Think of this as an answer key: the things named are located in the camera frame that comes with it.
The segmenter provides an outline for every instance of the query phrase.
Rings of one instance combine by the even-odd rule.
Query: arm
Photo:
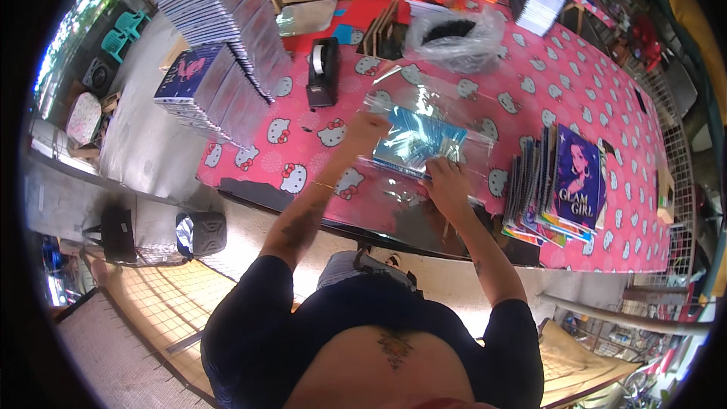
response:
[[[432,181],[423,181],[423,185],[439,211],[465,241],[490,305],[494,308],[511,298],[527,302],[515,268],[467,203],[471,188],[464,165],[436,158],[427,161],[427,169]]]
[[[348,125],[345,139],[326,167],[273,223],[259,255],[277,256],[295,270],[321,228],[323,212],[333,195],[330,187],[336,185],[341,174],[359,155],[370,155],[379,138],[386,136],[390,128],[391,124],[380,115],[356,113]]]

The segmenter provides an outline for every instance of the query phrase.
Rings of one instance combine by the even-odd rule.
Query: pink tablecloth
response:
[[[605,229],[594,242],[571,242],[564,249],[546,244],[540,263],[549,268],[593,272],[658,272],[668,264],[668,228],[656,212],[656,164],[665,161],[659,123],[650,98],[636,97],[635,83],[606,56],[577,35],[556,24],[540,38],[514,25],[510,10],[496,6],[506,30],[498,70],[487,75],[456,75],[431,64],[401,60],[406,73],[423,71],[483,95],[499,104],[483,105],[479,122],[495,124],[499,142],[489,161],[487,187],[480,193],[491,214],[501,214],[513,154],[523,137],[539,136],[542,125],[559,122],[590,141],[608,141],[614,154],[606,160]],[[352,45],[341,50],[340,97],[336,106],[317,112],[307,107],[305,53],[294,53],[294,67],[284,85],[289,88],[270,108],[254,147],[239,151],[231,144],[210,141],[197,177],[210,186],[223,178],[270,184],[297,194],[314,179],[329,159],[337,126],[361,105],[372,76],[384,62],[363,60]],[[337,186],[325,217],[383,234],[393,233],[394,215],[421,202],[425,194],[413,182],[367,165],[356,165]],[[387,194],[395,180],[397,191],[408,190],[404,202]]]

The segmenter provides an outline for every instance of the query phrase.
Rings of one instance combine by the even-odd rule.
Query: trash bin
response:
[[[227,245],[227,221],[220,212],[181,212],[175,219],[175,227],[189,216],[192,220],[192,250],[177,238],[177,249],[188,258],[209,256],[225,249]]]

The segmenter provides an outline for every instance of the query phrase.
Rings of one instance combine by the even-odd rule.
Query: chair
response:
[[[122,31],[122,33],[133,42],[141,37],[141,35],[139,35],[137,27],[139,27],[139,24],[141,23],[141,21],[144,20],[144,18],[146,18],[148,21],[151,21],[151,18],[141,10],[139,10],[136,14],[131,14],[128,11],[124,11],[122,15],[119,16],[118,19],[116,19],[115,26],[116,29]]]
[[[103,41],[101,42],[101,49],[109,53],[112,57],[114,57],[114,59],[119,61],[119,63],[122,63],[123,59],[119,55],[119,52],[121,52],[123,45],[125,45],[128,40],[129,39],[123,33],[116,29],[111,29],[103,38]]]

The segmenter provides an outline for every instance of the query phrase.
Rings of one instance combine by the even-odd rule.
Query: arm tattoo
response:
[[[281,231],[281,245],[291,250],[309,247],[314,242],[316,232],[321,228],[321,218],[327,205],[328,200],[318,201],[293,218]]]
[[[396,371],[401,364],[401,360],[409,355],[409,351],[413,350],[413,347],[409,346],[406,338],[401,337],[397,333],[392,333],[391,335],[382,333],[381,337],[377,343],[382,345],[381,350],[389,356],[388,361],[391,369]]]

